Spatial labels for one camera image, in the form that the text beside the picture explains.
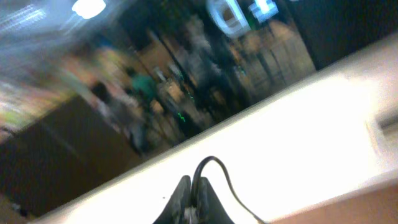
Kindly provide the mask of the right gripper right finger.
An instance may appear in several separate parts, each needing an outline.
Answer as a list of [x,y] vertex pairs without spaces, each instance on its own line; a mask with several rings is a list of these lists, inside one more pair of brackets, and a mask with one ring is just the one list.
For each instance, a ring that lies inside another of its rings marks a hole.
[[206,177],[201,177],[197,195],[198,221],[202,224],[234,224]]

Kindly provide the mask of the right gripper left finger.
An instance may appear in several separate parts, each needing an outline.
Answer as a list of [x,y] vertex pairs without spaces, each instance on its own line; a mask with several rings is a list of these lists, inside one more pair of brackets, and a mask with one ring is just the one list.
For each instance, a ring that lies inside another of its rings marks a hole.
[[176,186],[162,213],[154,224],[184,224],[185,209],[190,206],[191,178],[183,176]]

